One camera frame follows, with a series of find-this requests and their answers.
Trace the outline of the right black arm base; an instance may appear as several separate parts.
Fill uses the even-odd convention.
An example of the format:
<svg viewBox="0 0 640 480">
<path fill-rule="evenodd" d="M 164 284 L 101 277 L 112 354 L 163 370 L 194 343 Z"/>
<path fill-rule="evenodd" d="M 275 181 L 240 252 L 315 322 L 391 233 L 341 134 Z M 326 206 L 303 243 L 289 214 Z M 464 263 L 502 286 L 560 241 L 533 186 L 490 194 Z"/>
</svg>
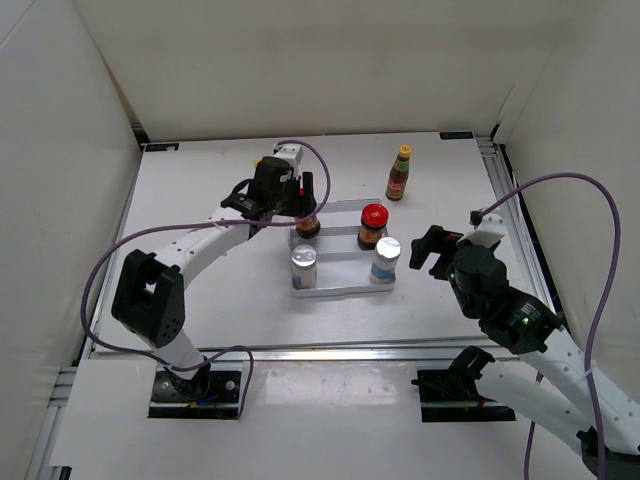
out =
<svg viewBox="0 0 640 480">
<path fill-rule="evenodd" d="M 487 365 L 496 362 L 488 352 L 465 348 L 445 369 L 419 368 L 411 384 L 418 388 L 423 423 L 512 422 L 515 412 L 481 395 L 476 383 Z"/>
</svg>

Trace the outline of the red-lid sauce jar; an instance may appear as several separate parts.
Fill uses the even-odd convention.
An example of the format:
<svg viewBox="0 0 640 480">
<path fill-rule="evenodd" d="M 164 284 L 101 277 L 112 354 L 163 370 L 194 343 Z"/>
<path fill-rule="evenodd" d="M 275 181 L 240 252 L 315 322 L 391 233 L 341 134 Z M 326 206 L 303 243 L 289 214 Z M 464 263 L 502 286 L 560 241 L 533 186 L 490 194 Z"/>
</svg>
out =
<svg viewBox="0 0 640 480">
<path fill-rule="evenodd" d="M 367 204 L 361 212 L 361 226 L 357 237 L 358 245 L 363 250 L 372 250 L 384 236 L 389 220 L 389 212 L 380 203 Z"/>
<path fill-rule="evenodd" d="M 297 235 L 304 239 L 312 239 L 316 237 L 321 230 L 321 223 L 317 215 L 314 214 L 314 212 L 306 218 L 300 218 L 299 215 L 295 217 L 295 229 Z"/>
</svg>

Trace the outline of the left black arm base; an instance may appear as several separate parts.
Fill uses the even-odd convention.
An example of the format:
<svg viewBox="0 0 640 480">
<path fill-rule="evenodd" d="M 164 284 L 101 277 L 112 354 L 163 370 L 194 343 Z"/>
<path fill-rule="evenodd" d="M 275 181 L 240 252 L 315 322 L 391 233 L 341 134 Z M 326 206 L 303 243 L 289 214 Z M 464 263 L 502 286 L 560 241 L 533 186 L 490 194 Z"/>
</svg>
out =
<svg viewBox="0 0 640 480">
<path fill-rule="evenodd" d="M 158 369 L 152 384 L 148 417 L 152 419 L 239 420 L 244 413 L 253 378 L 253 355 L 224 360 L 224 354 L 184 379 Z"/>
</svg>

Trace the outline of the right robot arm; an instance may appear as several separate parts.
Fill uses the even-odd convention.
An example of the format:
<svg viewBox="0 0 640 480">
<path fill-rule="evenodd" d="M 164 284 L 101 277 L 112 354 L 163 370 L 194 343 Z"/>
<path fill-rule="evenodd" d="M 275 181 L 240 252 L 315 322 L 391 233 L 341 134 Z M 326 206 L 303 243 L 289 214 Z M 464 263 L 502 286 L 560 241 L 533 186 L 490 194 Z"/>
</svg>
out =
<svg viewBox="0 0 640 480">
<path fill-rule="evenodd" d="M 510 374 L 487 351 L 469 346 L 447 369 L 419 372 L 413 383 L 423 401 L 502 403 L 561 439 L 596 477 L 638 478 L 638 403 L 599 368 L 586 366 L 585 352 L 563 321 L 539 299 L 510 285 L 507 267 L 494 251 L 433 225 L 412 241 L 409 266 L 419 270 L 436 255 L 429 273 L 451 286 L 462 314 L 556 390 Z"/>
</svg>

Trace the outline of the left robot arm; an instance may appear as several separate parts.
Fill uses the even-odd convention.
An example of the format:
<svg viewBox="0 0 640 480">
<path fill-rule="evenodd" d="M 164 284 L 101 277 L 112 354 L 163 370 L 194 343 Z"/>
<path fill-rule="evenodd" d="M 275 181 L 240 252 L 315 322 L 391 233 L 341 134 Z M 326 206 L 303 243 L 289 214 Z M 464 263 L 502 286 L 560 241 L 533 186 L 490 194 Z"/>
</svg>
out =
<svg viewBox="0 0 640 480">
<path fill-rule="evenodd" d="M 209 228 L 192 230 L 155 252 L 136 249 L 126 256 L 112 316 L 168 362 L 171 385 L 184 398 L 199 401 L 210 391 L 210 368 L 184 332 L 189 284 L 273 217 L 302 219 L 316 206 L 313 174 L 297 174 L 288 160 L 266 156 L 254 176 L 221 201 Z"/>
</svg>

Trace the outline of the white silver-cap shaker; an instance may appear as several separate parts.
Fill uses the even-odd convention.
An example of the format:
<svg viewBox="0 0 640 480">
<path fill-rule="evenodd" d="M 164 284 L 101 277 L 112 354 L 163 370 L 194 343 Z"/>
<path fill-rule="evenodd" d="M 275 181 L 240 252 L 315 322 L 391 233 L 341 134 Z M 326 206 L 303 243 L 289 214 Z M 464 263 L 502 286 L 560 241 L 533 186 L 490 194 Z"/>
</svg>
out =
<svg viewBox="0 0 640 480">
<path fill-rule="evenodd" d="M 296 289 L 312 289 L 317 282 L 317 253 L 308 244 L 296 246 L 291 252 L 292 285 Z"/>
<path fill-rule="evenodd" d="M 401 244 L 393 237 L 381 238 L 375 246 L 369 279 L 374 284 L 394 282 L 397 263 L 402 253 Z"/>
</svg>

